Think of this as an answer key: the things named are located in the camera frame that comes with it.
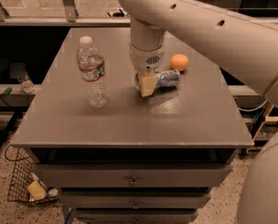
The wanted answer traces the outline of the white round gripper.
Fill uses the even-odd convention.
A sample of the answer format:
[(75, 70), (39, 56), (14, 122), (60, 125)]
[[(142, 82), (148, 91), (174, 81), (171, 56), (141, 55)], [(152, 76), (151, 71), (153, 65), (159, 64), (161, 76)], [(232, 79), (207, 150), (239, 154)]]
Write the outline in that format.
[[(163, 62), (164, 46), (156, 50), (144, 51), (130, 45), (130, 57), (132, 65), (138, 72), (148, 72), (157, 69)], [(142, 97), (153, 94), (158, 83), (156, 73), (139, 73), (139, 91)]]

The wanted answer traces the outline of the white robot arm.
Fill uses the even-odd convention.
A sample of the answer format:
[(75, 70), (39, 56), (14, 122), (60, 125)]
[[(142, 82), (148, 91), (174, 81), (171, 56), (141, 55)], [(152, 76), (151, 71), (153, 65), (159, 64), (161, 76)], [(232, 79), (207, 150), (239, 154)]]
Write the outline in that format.
[[(196, 0), (118, 0), (131, 17), (131, 47), (160, 48), (167, 31), (278, 108), (278, 24)], [(278, 224), (278, 132), (244, 181), (235, 224)]]

